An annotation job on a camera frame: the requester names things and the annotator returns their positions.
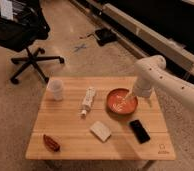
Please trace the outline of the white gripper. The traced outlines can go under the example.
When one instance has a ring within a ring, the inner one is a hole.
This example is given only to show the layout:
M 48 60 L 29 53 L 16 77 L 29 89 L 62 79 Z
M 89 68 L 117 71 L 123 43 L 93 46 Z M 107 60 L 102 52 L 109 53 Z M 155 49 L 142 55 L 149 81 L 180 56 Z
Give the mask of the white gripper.
M 152 94 L 152 85 L 150 83 L 136 81 L 133 86 L 133 92 L 129 92 L 124 97 L 124 100 L 130 101 L 130 100 L 133 100 L 136 96 L 149 98 L 151 94 Z

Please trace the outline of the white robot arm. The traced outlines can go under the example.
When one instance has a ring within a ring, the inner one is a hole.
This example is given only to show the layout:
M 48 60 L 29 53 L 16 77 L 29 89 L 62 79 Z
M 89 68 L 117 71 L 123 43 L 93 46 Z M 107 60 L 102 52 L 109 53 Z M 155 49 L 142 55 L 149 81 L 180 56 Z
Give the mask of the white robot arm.
M 194 84 L 166 72 L 166 60 L 163 56 L 154 55 L 139 59 L 134 67 L 137 79 L 126 98 L 149 98 L 152 88 L 156 86 L 194 113 Z

